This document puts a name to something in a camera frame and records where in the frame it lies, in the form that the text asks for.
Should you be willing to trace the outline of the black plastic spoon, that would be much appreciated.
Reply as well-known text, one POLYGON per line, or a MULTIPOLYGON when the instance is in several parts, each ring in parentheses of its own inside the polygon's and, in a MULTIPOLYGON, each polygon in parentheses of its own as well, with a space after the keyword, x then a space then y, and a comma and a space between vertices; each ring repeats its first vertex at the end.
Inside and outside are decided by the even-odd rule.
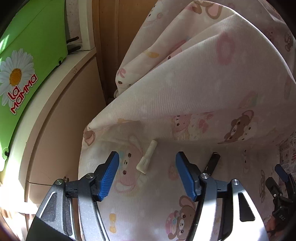
POLYGON ((221 156, 217 152, 213 152, 205 169, 203 170, 203 173, 206 173, 209 176, 211 176, 220 160, 220 157, 221 156))

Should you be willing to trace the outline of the small white plastic tube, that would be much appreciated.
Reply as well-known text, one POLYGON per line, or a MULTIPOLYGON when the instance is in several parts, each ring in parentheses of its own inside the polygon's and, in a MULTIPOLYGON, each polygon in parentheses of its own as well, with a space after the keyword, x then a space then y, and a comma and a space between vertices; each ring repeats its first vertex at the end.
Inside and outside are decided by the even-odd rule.
POLYGON ((141 173, 143 174, 147 173, 152 155, 154 154, 154 151, 157 145, 158 145, 158 142, 156 140, 152 140, 149 147, 147 148, 146 153, 142 156, 139 163, 137 164, 136 169, 141 173))

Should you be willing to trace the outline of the patchwork print blanket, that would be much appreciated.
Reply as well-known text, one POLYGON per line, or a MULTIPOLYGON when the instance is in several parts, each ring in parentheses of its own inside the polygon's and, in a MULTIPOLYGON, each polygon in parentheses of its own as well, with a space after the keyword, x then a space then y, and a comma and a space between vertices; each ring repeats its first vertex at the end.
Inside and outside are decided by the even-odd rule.
POLYGON ((296 175, 296 145, 295 137, 288 138, 280 145, 280 165, 287 173, 296 175))

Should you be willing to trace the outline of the pink bear bed sheet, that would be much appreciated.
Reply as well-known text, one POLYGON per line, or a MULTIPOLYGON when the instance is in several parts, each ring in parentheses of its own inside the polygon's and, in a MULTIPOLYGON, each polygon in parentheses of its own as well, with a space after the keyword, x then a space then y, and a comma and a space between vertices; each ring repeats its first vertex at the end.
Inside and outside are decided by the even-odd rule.
POLYGON ((119 154, 119 167, 108 196, 99 203, 103 224, 110 240, 184 240, 187 232, 177 229, 185 207, 193 214, 196 204, 189 202, 175 157, 183 151, 199 168, 205 168, 212 152, 221 156, 213 176, 229 181, 238 178, 250 194, 271 240, 282 237, 275 232, 272 200, 265 181, 275 177, 280 163, 280 145, 286 136, 272 130, 258 135, 257 122, 251 122, 236 142, 206 140, 203 133, 188 135, 173 125, 155 131, 139 123, 119 123, 100 130, 85 128, 79 162, 79 177, 102 164, 110 152, 119 154), (158 145, 146 174, 136 169, 152 140, 158 145))

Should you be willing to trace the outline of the cream cabinet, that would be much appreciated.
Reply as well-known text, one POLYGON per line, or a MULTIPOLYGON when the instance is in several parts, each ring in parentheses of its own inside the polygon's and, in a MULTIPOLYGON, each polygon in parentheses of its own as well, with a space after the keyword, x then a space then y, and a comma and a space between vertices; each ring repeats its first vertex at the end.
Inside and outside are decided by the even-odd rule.
POLYGON ((25 240, 53 182, 77 179, 83 131, 105 105, 94 49, 69 55, 38 88, 1 172, 1 240, 25 240))

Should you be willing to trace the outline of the rear pink bear pillow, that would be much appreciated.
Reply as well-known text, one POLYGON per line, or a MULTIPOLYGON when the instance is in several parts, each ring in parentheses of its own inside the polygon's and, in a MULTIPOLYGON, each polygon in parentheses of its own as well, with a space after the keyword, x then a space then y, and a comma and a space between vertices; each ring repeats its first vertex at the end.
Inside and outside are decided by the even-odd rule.
POLYGON ((295 73, 295 37, 267 1, 157 1, 116 73, 114 97, 156 66, 196 44, 198 34, 234 13, 257 27, 295 73))

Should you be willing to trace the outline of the green La Mamma storage box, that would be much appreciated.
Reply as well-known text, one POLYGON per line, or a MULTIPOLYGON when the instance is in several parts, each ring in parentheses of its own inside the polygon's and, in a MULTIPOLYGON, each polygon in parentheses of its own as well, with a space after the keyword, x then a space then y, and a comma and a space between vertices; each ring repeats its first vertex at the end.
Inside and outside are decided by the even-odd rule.
POLYGON ((1 169, 26 105, 67 54, 65 1, 22 1, 1 30, 1 169))

